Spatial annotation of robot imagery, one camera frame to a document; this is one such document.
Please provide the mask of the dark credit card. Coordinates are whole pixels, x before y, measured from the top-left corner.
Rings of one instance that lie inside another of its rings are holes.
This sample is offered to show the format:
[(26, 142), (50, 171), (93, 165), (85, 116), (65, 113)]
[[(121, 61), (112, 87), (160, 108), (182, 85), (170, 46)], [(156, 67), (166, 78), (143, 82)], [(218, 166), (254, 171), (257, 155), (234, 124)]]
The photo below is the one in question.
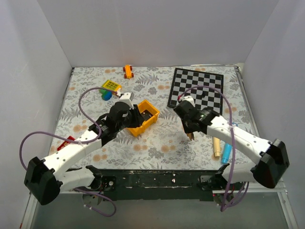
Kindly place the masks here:
[(153, 114), (150, 113), (148, 110), (144, 110), (141, 113), (142, 117), (144, 118), (144, 120), (149, 120), (151, 117), (153, 117)]

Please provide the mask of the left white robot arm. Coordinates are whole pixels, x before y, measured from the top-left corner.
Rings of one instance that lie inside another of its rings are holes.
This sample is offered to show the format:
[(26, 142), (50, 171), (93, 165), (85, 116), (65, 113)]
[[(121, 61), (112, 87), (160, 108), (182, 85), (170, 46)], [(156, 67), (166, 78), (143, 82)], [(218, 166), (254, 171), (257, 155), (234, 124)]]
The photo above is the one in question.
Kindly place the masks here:
[(24, 184), (41, 205), (51, 203), (60, 192), (77, 187), (96, 191), (102, 174), (94, 166), (73, 170), (71, 167), (91, 152), (102, 148), (125, 128), (140, 127), (144, 122), (135, 104), (116, 102), (109, 113), (101, 115), (77, 140), (57, 153), (29, 161)]

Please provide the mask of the tan leather card holder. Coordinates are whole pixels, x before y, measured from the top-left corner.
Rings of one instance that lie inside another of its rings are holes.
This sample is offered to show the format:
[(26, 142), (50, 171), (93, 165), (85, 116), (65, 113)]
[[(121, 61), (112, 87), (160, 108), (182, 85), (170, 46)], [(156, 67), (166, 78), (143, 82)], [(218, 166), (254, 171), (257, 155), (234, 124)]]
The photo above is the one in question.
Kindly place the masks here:
[(193, 141), (193, 140), (194, 140), (194, 134), (193, 134), (193, 132), (187, 133), (186, 135), (188, 136), (188, 138), (190, 139), (190, 141)]

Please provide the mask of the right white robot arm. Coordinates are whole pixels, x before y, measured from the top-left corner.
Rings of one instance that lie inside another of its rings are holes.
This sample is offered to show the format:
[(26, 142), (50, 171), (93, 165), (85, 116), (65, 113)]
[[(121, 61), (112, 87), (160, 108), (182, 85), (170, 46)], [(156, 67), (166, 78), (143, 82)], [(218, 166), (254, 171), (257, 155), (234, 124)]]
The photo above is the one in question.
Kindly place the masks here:
[(254, 136), (237, 126), (230, 126), (212, 109), (196, 109), (187, 100), (174, 108), (180, 117), (186, 134), (202, 132), (216, 137), (247, 156), (251, 162), (245, 165), (225, 164), (210, 177), (206, 184), (213, 188), (228, 189), (237, 182), (257, 182), (266, 188), (275, 188), (289, 167), (285, 144), (276, 139), (270, 142)]

